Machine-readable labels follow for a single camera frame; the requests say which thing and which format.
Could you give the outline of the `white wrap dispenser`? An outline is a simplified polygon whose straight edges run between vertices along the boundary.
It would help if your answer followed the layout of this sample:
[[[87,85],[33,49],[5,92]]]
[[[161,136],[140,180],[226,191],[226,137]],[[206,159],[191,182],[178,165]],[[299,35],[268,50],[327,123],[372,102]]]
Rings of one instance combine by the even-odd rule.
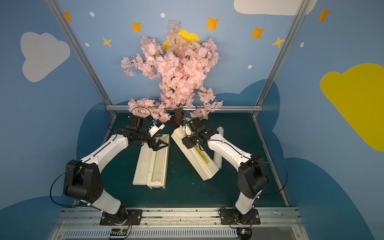
[[[159,151],[154,151],[147,181],[147,186],[150,189],[166,188],[168,157],[169,146]]]
[[[210,156],[205,151],[202,151],[198,145],[195,145],[191,149],[187,149],[182,142],[182,139],[186,136],[187,135],[182,127],[175,129],[171,135],[172,139],[200,175],[202,180],[206,181],[211,179],[219,171],[219,168]]]

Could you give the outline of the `white dispenser lid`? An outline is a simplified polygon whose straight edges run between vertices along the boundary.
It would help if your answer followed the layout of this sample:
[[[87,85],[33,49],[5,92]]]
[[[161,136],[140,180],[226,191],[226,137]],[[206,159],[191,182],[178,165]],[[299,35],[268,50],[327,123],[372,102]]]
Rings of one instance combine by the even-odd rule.
[[[151,162],[154,156],[154,151],[148,146],[147,143],[144,143],[141,147],[135,175],[133,178],[134,186],[146,186]]]

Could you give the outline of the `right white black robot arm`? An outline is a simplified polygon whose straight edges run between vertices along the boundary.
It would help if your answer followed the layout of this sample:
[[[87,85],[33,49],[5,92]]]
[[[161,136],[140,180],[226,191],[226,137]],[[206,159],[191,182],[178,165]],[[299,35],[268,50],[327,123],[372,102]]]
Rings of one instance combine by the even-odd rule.
[[[245,218],[254,209],[254,201],[268,185],[269,179],[262,172],[260,155],[253,156],[242,151],[227,141],[219,131],[207,129],[199,118],[194,118],[182,124],[186,136],[182,143],[187,149],[197,146],[199,150],[210,149],[227,160],[238,172],[238,187],[240,195],[234,205],[234,215]]]

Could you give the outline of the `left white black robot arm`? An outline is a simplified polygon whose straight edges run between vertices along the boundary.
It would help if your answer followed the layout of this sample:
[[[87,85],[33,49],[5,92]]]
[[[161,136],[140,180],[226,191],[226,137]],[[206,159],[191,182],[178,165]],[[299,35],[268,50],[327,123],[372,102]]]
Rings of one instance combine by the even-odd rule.
[[[152,125],[144,132],[143,120],[141,117],[130,116],[129,124],[116,130],[98,149],[81,160],[71,160],[66,165],[63,194],[101,211],[102,219],[111,225],[125,225],[129,217],[125,205],[105,190],[101,176],[103,169],[133,143],[147,144],[154,151],[169,146],[159,139],[159,131],[165,125],[159,120],[153,120]]]

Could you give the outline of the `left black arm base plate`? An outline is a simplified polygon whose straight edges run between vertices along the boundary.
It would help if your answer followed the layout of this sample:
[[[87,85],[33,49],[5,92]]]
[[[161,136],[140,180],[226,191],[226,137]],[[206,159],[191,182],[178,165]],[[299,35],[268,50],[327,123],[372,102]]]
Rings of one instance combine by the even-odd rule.
[[[103,212],[100,226],[138,226],[141,223],[143,210],[127,209],[120,210],[115,215]]]

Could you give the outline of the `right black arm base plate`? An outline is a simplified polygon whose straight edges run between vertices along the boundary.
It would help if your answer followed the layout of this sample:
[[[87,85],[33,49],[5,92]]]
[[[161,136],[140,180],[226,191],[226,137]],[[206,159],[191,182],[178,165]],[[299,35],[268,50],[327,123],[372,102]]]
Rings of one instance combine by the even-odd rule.
[[[240,211],[232,208],[219,208],[218,214],[222,225],[260,225],[259,212],[255,208],[243,215]]]

